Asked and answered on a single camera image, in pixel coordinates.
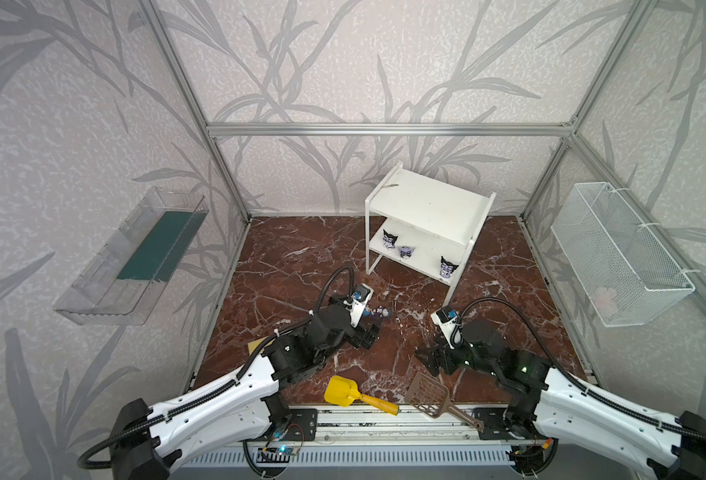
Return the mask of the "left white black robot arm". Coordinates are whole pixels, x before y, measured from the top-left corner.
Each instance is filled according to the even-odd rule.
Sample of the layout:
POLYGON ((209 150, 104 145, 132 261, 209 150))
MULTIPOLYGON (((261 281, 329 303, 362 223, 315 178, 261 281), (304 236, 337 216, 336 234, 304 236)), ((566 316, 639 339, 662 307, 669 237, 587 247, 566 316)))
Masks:
POLYGON ((362 324, 364 301, 339 299, 276 330, 238 369, 171 400, 142 399, 119 412, 110 436, 77 460, 115 479, 166 479, 181 465, 234 442, 287 426, 281 391, 321 371, 344 345, 370 348, 379 328, 362 324))

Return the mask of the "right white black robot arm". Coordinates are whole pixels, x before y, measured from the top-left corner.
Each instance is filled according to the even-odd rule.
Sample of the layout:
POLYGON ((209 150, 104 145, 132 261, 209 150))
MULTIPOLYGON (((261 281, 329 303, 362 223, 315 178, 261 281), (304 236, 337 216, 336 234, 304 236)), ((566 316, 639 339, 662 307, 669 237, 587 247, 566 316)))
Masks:
POLYGON ((655 479, 706 479, 706 420, 654 411, 562 372, 550 360, 508 346, 494 324, 476 320, 457 345, 422 348, 432 375, 468 369, 493 377, 511 399, 503 417, 517 436, 538 435, 591 450, 655 479))

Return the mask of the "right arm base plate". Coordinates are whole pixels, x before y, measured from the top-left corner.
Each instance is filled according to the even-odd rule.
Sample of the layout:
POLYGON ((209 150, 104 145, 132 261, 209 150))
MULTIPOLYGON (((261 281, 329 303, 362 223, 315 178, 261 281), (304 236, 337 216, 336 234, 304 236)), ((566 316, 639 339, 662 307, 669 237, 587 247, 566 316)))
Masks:
POLYGON ((480 440, 512 440, 514 436, 504 421, 506 407, 477 407, 472 416, 484 424, 484 430, 478 433, 480 440))

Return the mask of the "black purple Kuromi figure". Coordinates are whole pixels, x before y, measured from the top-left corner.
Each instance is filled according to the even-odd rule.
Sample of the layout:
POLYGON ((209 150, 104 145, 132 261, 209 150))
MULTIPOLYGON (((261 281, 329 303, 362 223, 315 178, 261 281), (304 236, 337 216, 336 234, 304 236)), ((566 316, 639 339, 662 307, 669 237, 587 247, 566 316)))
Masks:
POLYGON ((383 247, 386 249, 395 249, 398 236, 389 233, 387 230, 382 230, 382 243, 383 247))

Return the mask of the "dark purple small figure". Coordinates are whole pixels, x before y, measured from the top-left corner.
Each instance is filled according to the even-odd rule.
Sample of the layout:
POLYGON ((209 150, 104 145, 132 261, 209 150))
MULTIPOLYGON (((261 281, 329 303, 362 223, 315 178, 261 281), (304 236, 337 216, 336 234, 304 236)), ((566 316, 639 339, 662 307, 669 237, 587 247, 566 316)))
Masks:
POLYGON ((399 253, 399 256, 400 256, 402 259, 410 259, 410 258, 412 258, 412 257, 414 256, 415 251, 416 251, 416 247, 415 247, 415 246, 400 245, 400 246, 398 247, 398 253, 399 253))

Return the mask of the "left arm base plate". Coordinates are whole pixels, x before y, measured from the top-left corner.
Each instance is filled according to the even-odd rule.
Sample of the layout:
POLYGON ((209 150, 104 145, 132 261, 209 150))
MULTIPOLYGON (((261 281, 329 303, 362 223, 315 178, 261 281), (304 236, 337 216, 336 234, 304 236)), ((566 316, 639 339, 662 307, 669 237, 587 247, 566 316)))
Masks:
POLYGON ((268 436, 283 442, 307 442, 316 438, 319 410, 316 408, 291 408, 287 420, 282 421, 268 436))

